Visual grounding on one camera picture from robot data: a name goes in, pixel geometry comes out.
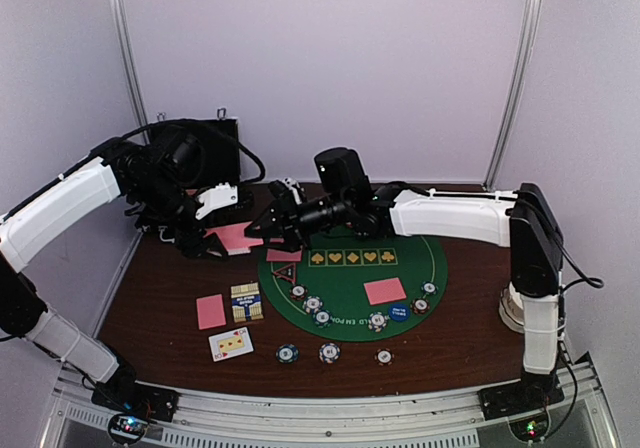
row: green felt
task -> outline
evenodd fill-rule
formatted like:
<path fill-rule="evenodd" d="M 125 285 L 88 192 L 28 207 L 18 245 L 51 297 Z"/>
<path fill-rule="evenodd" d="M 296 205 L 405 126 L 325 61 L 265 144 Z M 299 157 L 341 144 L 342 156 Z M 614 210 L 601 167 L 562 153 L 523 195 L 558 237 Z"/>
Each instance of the green felt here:
<path fill-rule="evenodd" d="M 271 304 L 294 325 L 322 338 L 336 341 L 365 342 L 390 338 L 404 333 L 423 322 L 436 309 L 444 295 L 447 284 L 447 260 L 440 243 L 430 237 L 395 237 L 380 240 L 360 241 L 348 235 L 345 228 L 337 228 L 330 235 L 314 235 L 313 249 L 305 251 L 302 261 L 297 263 L 297 283 L 305 285 L 309 295 L 319 296 L 324 302 L 323 309 L 331 312 L 333 322 L 325 328 L 318 328 L 313 317 L 302 309 L 302 301 L 293 301 L 289 296 L 291 283 L 273 276 L 273 271 L 289 263 L 269 263 L 266 250 L 259 264 L 260 285 Z M 376 252 L 373 262 L 359 256 L 356 263 L 346 260 L 350 250 L 359 255 Z M 386 257 L 380 264 L 381 254 L 388 251 L 395 260 Z M 320 254 L 324 261 L 320 266 L 311 260 Z M 364 289 L 364 283 L 400 278 L 407 297 L 397 302 L 370 305 Z M 421 292 L 423 282 L 434 283 L 438 293 L 424 296 Z M 367 327 L 371 313 L 380 311 L 388 315 L 389 306 L 404 303 L 409 307 L 415 298 L 424 297 L 431 305 L 425 315 L 411 313 L 404 322 L 388 319 L 387 327 L 380 333 L 374 333 Z"/>

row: yellow card symbol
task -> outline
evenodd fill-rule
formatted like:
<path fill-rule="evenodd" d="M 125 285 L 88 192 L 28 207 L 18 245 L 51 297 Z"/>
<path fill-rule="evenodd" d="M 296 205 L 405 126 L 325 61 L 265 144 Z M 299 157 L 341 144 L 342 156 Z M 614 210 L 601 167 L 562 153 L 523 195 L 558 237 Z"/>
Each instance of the yellow card symbol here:
<path fill-rule="evenodd" d="M 225 338 L 224 340 L 220 340 L 218 342 L 218 346 L 220 347 L 220 353 L 222 356 L 227 356 L 230 351 L 237 350 L 239 348 L 244 348 L 244 340 L 242 336 L 237 334 L 236 331 L 234 336 L 231 338 Z"/>
<path fill-rule="evenodd" d="M 316 253 L 311 257 L 311 261 L 313 261 L 316 265 L 319 265 L 320 263 L 324 263 L 324 256 L 322 256 L 320 253 Z"/>
<path fill-rule="evenodd" d="M 390 263 L 396 259 L 396 257 L 393 256 L 390 251 L 385 251 L 384 253 L 382 253 L 382 256 L 380 258 L 382 258 L 382 261 L 386 261 L 387 263 Z"/>

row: dark brown tabletop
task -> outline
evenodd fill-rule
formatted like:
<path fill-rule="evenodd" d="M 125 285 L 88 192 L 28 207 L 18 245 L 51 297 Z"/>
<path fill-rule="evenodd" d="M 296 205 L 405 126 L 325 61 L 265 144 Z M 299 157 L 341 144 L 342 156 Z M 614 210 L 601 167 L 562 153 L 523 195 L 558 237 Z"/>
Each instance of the dark brown tabletop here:
<path fill-rule="evenodd" d="M 477 187 L 463 187 L 477 191 Z M 308 187 L 318 193 L 318 187 Z M 256 209 L 266 206 L 255 188 Z M 498 316 L 499 294 L 509 281 L 509 250 L 466 240 L 441 239 L 449 265 L 447 291 L 437 309 L 411 331 L 380 342 L 342 343 L 333 365 L 322 364 L 326 340 L 285 320 L 263 297 L 265 319 L 236 325 L 229 288 L 258 281 L 258 253 L 227 262 L 189 260 L 155 236 L 145 235 L 100 333 L 146 382 L 211 392 L 281 397 L 354 397 L 424 393 L 515 379 L 523 338 Z M 222 293 L 227 325 L 198 330 L 196 299 Z M 214 363 L 208 337 L 248 326 L 255 352 Z M 292 343 L 300 358 L 276 360 Z M 378 348 L 395 355 L 378 366 Z"/>

